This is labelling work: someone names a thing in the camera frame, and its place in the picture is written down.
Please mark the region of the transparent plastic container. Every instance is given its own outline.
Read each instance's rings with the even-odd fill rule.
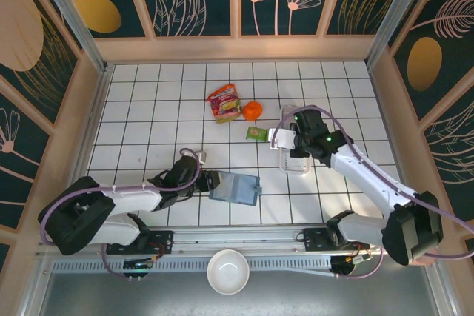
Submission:
[[[220,184],[209,193],[209,199],[255,206],[261,194],[260,178],[253,175],[219,171]]]
[[[296,109],[295,105],[285,105],[281,108],[281,116],[283,118],[286,114]],[[294,118],[285,121],[283,128],[290,129],[290,125],[295,122]],[[308,158],[291,158],[290,150],[288,148],[280,148],[280,169],[282,172],[288,174],[303,175],[311,170],[311,157]]]

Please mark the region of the grid lines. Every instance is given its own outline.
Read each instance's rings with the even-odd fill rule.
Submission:
[[[241,89],[242,106],[260,102],[262,117],[217,124],[205,100],[227,83],[239,94]],[[140,212],[148,226],[321,223],[343,207],[376,215],[355,184],[319,162],[304,177],[285,176],[277,151],[246,141],[249,126],[274,127],[287,104],[317,104],[333,112],[361,150],[398,179],[364,63],[317,61],[118,65],[87,174],[100,184],[141,184],[170,169],[179,150],[189,147],[208,151],[205,169],[261,177],[258,206],[211,201],[203,193],[160,212]]]

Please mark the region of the dark green wall panel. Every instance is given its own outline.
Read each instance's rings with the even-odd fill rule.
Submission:
[[[424,135],[455,215],[474,219],[474,87]]]
[[[145,0],[156,36],[230,35],[230,0]]]
[[[49,135],[0,94],[0,225],[15,229]]]

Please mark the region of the purple cable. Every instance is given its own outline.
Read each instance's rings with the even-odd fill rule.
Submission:
[[[189,183],[187,183],[183,186],[178,186],[176,188],[161,188],[161,187],[157,187],[157,186],[147,186],[147,189],[154,190],[154,191],[157,191],[157,192],[176,192],[176,191],[179,191],[179,190],[189,188],[190,186],[192,186],[198,180],[199,174],[201,173],[201,164],[199,164],[198,155],[193,150],[191,150],[189,148],[183,148],[179,151],[179,153],[181,155],[183,155],[183,151],[191,152],[194,156],[194,159],[196,160],[197,170],[196,170],[196,173],[195,173],[193,179],[191,179],[191,181]],[[88,192],[114,192],[114,191],[116,191],[116,192],[127,192],[127,191],[130,191],[130,190],[137,190],[137,189],[143,189],[143,185],[122,186],[122,187],[116,187],[115,189],[114,188],[109,188],[109,187],[97,187],[97,188],[82,189],[82,190],[78,190],[76,192],[70,192],[69,194],[67,194],[64,197],[57,200],[48,209],[46,214],[44,214],[43,220],[41,221],[41,228],[40,228],[40,235],[41,235],[41,239],[43,240],[43,243],[47,244],[49,246],[55,246],[54,242],[49,241],[46,237],[46,223],[47,223],[48,219],[50,218],[50,216],[53,214],[54,210],[56,210],[65,201],[68,201],[72,198],[75,198],[76,196],[78,196],[80,194],[86,194]]]
[[[344,139],[346,140],[347,142],[347,145],[349,146],[350,150],[353,152],[354,156],[360,160],[362,162],[363,165],[365,165],[366,168],[368,168],[369,171],[371,171],[377,178],[379,178],[381,181],[383,181],[386,185],[388,185],[389,188],[391,188],[391,190],[397,192],[398,194],[400,194],[401,196],[403,196],[404,198],[407,198],[411,201],[413,201],[414,203],[422,206],[422,207],[425,207],[426,209],[429,209],[431,211],[434,211],[436,212],[437,214],[440,214],[446,218],[449,218],[451,221],[453,222],[456,222],[457,224],[463,226],[465,229],[467,229],[469,232],[471,232],[472,234],[474,234],[474,227],[471,227],[467,222],[465,221],[462,221],[460,218],[457,218],[456,216],[454,216],[453,214],[449,213],[448,211],[444,211],[444,210],[441,210],[439,209],[438,207],[435,207],[433,205],[429,205],[427,203],[425,203],[424,201],[421,201],[417,198],[415,198],[414,196],[411,196],[410,194],[407,194],[406,192],[402,192],[402,191],[398,191],[398,188],[393,185],[392,183],[390,183],[390,181],[388,181],[383,175],[381,175],[376,169],[374,169],[372,166],[370,166],[370,164],[368,164],[364,159],[362,159],[361,155],[359,155],[359,153],[357,152],[357,150],[355,149],[354,145],[352,144],[352,142],[350,141],[349,139],[349,135],[346,133],[346,131],[344,130],[344,128],[342,127],[341,123],[338,121],[337,118],[335,118],[330,112],[326,111],[325,109],[322,109],[320,107],[317,107],[316,105],[307,105],[305,107],[299,107],[297,109],[294,109],[293,111],[289,112],[288,114],[286,114],[281,120],[280,122],[278,123],[278,125],[276,126],[275,128],[275,132],[273,133],[273,136],[272,136],[272,141],[271,141],[271,146],[274,147],[275,146],[275,137],[276,137],[276,133],[278,132],[279,129],[281,129],[281,127],[283,126],[283,123],[288,119],[288,118],[291,118],[293,115],[295,115],[297,112],[301,112],[301,111],[304,111],[304,110],[316,110],[316,111],[319,111],[319,112],[322,112],[323,114],[325,114],[326,116],[328,116],[331,120],[334,121],[334,123],[339,127],[339,129],[341,130],[342,132],[342,135],[344,136]],[[425,253],[424,255],[426,255],[427,257],[431,257],[431,258],[439,258],[439,259],[447,259],[447,260],[461,260],[461,259],[465,259],[465,258],[470,258],[474,255],[474,250],[472,251],[469,251],[469,252],[465,252],[465,253],[461,253],[460,255],[437,255],[437,254],[433,254],[433,253]]]
[[[363,274],[363,275],[355,275],[355,276],[352,276],[352,275],[340,275],[341,278],[343,279],[364,279],[364,278],[367,278],[371,275],[374,275],[375,272],[377,272],[381,265],[382,265],[382,262],[384,261],[384,249],[383,248],[380,248],[380,258],[378,259],[378,263],[377,265],[375,266],[374,269],[372,269],[371,272],[368,272],[367,274]]]
[[[112,268],[110,268],[109,263],[107,262],[106,259],[106,254],[107,254],[107,244],[104,243],[102,244],[101,248],[101,256],[102,256],[102,263],[105,266],[105,269],[112,275],[115,275],[116,277],[122,278],[122,279],[128,279],[125,275],[120,274],[120,273],[115,273]]]

